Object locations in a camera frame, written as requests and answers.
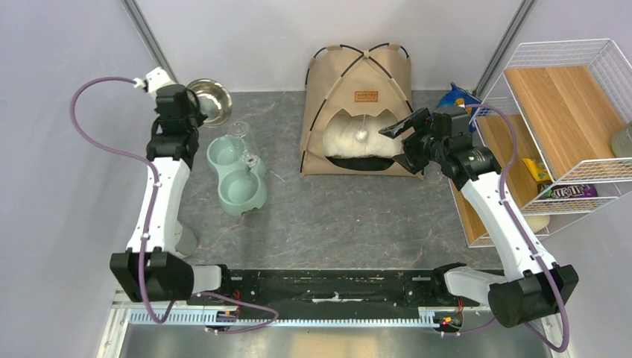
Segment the steel pet bowl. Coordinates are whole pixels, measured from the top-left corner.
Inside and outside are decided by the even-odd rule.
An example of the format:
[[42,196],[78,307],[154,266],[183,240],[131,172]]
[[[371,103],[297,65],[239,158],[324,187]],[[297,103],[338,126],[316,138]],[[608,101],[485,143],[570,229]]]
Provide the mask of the steel pet bowl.
[[227,123],[233,112],[233,100],[229,91],[219,82],[199,78],[187,85],[200,102],[200,110],[207,118],[203,125],[216,128]]

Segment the clear plastic water bottle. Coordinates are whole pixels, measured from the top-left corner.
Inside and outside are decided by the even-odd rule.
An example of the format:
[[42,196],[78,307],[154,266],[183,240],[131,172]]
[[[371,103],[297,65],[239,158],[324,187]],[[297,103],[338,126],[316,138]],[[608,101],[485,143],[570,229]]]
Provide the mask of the clear plastic water bottle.
[[255,166],[260,161],[260,150],[251,126],[247,122],[235,121],[228,127],[227,133],[243,142],[241,160],[250,168]]

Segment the mint green bowl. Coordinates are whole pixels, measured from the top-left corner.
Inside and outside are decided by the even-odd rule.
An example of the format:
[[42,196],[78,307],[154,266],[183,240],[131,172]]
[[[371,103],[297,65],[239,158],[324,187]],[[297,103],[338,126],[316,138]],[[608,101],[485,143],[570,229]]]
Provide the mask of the mint green bowl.
[[268,198],[265,164],[260,159],[250,168],[241,160],[242,150],[243,142],[230,135],[214,139],[206,150],[209,167],[218,176],[219,204],[231,216],[258,210]]

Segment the white fluffy pillow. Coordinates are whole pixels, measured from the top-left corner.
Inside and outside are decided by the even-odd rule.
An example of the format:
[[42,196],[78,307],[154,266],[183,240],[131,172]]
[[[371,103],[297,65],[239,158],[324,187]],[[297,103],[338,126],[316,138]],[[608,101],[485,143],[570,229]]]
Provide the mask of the white fluffy pillow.
[[392,158],[402,151],[398,139],[390,139],[379,131],[397,122],[388,110],[378,116],[351,116],[347,111],[336,113],[323,132],[325,157],[341,159],[380,157]]

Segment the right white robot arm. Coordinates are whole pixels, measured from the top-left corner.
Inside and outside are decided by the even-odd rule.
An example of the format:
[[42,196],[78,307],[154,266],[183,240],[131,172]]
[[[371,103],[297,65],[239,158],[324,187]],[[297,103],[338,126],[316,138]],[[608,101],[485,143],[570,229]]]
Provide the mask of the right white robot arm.
[[412,174],[437,163],[477,213],[502,263],[502,276],[462,264],[441,267],[436,271],[440,289],[488,306],[504,327],[559,315],[568,331],[565,305],[578,273],[571,265],[560,265],[536,238],[506,184],[509,168],[489,148],[473,144],[467,111],[442,107],[430,113],[422,108],[379,130],[390,139],[405,132],[409,135],[394,161]]

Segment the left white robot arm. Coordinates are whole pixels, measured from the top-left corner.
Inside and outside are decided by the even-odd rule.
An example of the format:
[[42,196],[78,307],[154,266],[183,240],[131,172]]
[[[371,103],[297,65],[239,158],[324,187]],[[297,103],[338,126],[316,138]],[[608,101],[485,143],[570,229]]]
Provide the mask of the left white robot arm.
[[122,253],[110,258],[110,270],[135,303],[186,301],[221,287],[219,265],[194,267],[185,262],[197,245],[195,234],[178,220],[186,181],[199,148],[198,128],[205,115],[195,94],[167,81],[150,85],[157,117],[144,161],[148,182],[137,227]]

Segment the blue chip bag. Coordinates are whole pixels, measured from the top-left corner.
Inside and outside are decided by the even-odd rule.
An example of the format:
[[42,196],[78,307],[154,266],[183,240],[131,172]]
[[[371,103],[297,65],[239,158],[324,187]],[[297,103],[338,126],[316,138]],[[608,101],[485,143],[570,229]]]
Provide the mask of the blue chip bag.
[[448,91],[439,100],[437,108],[451,106],[466,106],[468,104],[480,104],[481,100],[465,89],[457,86],[454,82],[450,83],[450,91]]

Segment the white pompom toy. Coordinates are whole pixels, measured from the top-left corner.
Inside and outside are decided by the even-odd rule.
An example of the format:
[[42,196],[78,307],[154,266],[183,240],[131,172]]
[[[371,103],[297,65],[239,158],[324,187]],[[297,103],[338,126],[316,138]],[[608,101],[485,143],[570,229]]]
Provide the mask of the white pompom toy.
[[363,115],[363,117],[362,117],[361,127],[358,129],[358,131],[357,131],[357,133],[356,133],[356,135],[355,135],[355,138],[356,138],[356,139],[357,139],[357,141],[358,141],[358,142],[360,142],[360,143],[364,143],[364,142],[366,142],[366,141],[367,141],[367,138],[368,138],[368,131],[367,131],[367,129],[365,128],[366,118],[367,118],[367,115],[366,115],[366,114],[364,114],[364,115]]

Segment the yellow snack packet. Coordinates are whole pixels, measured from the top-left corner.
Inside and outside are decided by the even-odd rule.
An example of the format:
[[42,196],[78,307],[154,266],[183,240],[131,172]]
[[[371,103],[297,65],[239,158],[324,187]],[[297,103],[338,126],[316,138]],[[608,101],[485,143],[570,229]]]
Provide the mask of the yellow snack packet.
[[548,182],[552,180],[542,160],[522,158],[522,162],[536,182]]

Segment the grey toilet paper roll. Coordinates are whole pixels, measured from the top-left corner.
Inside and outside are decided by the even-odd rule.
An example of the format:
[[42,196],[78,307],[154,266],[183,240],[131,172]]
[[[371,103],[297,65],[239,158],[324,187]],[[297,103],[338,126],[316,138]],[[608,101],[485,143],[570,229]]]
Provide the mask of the grey toilet paper roll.
[[195,232],[184,224],[176,222],[174,231],[174,250],[181,258],[190,257],[198,246],[198,239]]

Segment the cream round object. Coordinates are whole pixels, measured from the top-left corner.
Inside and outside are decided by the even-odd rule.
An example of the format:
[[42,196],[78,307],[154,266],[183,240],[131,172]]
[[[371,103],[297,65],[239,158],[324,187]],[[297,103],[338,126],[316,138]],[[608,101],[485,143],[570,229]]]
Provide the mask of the cream round object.
[[524,219],[531,231],[533,233],[538,233],[549,225],[551,217],[549,215],[525,216]]

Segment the purple candy bag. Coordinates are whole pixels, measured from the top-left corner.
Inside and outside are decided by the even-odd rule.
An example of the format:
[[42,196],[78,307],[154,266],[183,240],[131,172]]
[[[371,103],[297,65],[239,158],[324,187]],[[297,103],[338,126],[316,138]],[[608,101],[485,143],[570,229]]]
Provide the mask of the purple candy bag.
[[592,184],[564,184],[554,185],[549,189],[549,185],[539,183],[539,192],[542,192],[541,200],[562,200],[573,198],[595,198],[598,197],[597,189]]

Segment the clear glass jar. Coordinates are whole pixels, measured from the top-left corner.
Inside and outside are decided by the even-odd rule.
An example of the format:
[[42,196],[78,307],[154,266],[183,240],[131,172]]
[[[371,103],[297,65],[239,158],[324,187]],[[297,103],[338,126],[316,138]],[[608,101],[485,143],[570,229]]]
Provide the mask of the clear glass jar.
[[610,139],[610,147],[616,157],[631,157],[631,125],[626,123]]

